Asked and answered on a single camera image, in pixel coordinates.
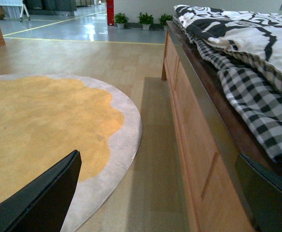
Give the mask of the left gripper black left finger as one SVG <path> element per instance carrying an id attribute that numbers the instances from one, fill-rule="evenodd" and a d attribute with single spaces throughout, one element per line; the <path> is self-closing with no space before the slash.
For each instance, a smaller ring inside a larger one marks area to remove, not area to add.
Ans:
<path id="1" fill-rule="evenodd" d="M 81 169 L 74 150 L 17 193 L 0 203 L 0 232 L 59 232 Z"/>

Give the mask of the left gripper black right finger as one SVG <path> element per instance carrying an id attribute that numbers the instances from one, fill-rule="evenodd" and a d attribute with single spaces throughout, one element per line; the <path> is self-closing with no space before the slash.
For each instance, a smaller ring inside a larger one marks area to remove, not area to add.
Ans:
<path id="1" fill-rule="evenodd" d="M 282 232 L 282 177 L 244 154 L 235 168 L 259 229 Z"/>

